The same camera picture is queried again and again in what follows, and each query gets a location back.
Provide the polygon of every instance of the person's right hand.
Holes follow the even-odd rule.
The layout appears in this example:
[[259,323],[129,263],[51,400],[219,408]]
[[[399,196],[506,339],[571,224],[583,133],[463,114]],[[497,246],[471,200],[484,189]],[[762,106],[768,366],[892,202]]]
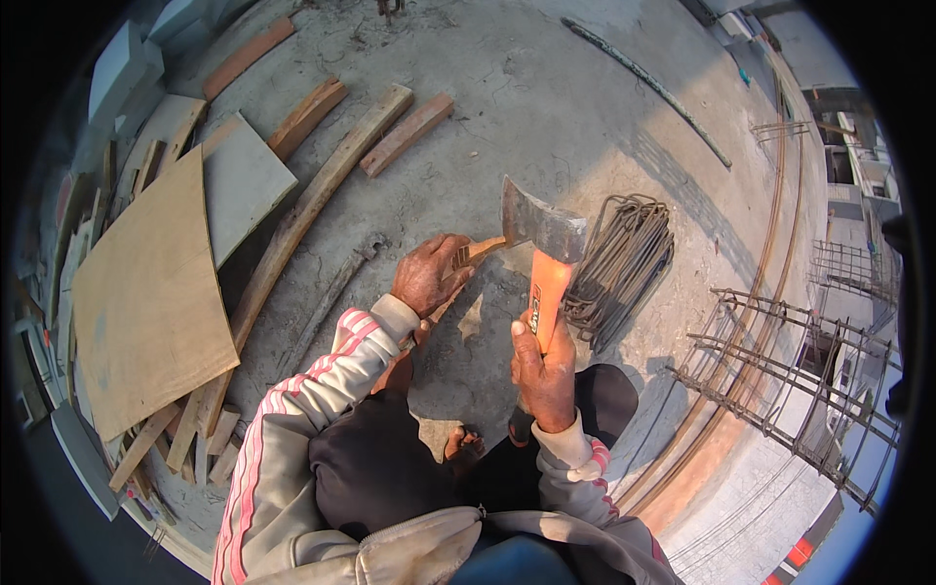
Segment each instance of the person's right hand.
[[520,387],[520,397],[540,429],[550,433],[565,431],[576,421],[576,347],[560,315],[549,353],[540,357],[539,342],[529,321],[528,309],[510,324],[514,342],[510,380]]

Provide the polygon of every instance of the steel bar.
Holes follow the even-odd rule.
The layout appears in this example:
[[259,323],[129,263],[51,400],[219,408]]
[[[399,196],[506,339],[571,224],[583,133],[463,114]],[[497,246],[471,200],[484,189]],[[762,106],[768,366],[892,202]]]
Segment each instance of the steel bar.
[[701,125],[699,125],[699,122],[697,122],[695,117],[693,117],[693,115],[682,106],[679,100],[676,99],[674,95],[669,93],[669,91],[663,85],[661,85],[659,81],[654,79],[650,73],[647,73],[643,67],[634,63],[634,61],[625,56],[623,53],[607,44],[607,41],[605,41],[603,38],[599,37],[592,31],[585,29],[577,22],[565,17],[562,17],[560,20],[565,26],[569,27],[573,33],[589,41],[595,47],[601,49],[613,57],[618,63],[630,69],[634,75],[644,80],[651,88],[653,88],[653,91],[659,94],[667,104],[672,106],[673,110],[678,112],[679,115],[682,116],[682,118],[693,128],[693,130],[695,130],[695,133],[698,134],[699,137],[709,145],[711,151],[715,153],[715,156],[718,156],[718,159],[722,161],[722,164],[725,166],[725,168],[731,168],[731,159],[729,159],[728,156],[722,152],[722,149],[720,149],[718,145],[715,144],[715,140],[713,140],[712,137],[709,136],[709,133],[706,132]]

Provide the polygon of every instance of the striped sleeve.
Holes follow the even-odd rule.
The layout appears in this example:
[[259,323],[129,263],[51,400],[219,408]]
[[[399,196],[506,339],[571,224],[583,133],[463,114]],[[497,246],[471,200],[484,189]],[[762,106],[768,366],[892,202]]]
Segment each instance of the striped sleeve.
[[[260,402],[231,477],[212,583],[241,585],[248,577],[292,568],[296,541],[327,529],[314,509],[309,441],[367,396],[399,353],[397,340],[376,317],[346,311],[331,353],[271,388]],[[351,544],[341,534],[329,537],[336,546]]]

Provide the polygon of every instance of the wrinkled hand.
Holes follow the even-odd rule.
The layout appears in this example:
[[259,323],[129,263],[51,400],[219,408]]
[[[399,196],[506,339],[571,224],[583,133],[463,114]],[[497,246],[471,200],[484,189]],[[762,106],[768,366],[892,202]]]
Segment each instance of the wrinkled hand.
[[539,342],[528,325],[530,311],[510,324],[514,357],[510,380],[520,387],[520,397],[545,432],[565,431],[576,421],[576,347],[560,314],[549,343],[540,357]]
[[466,236],[456,234],[439,234],[424,241],[400,260],[390,294],[425,319],[475,273],[474,268],[466,266],[442,278],[455,253],[469,243]]

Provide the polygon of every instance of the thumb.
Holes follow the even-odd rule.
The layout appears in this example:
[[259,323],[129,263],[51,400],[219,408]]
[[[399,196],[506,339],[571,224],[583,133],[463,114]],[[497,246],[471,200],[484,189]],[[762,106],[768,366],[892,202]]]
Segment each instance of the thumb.
[[514,354],[520,369],[520,377],[538,377],[543,369],[543,359],[539,355],[539,342],[530,331],[530,326],[522,320],[510,324],[510,338],[514,343]]
[[468,279],[474,275],[475,267],[472,266],[463,266],[452,272],[442,281],[442,285],[440,286],[442,294],[445,295],[446,299],[450,299],[451,296],[455,294],[455,291],[458,290],[460,286],[467,283]]

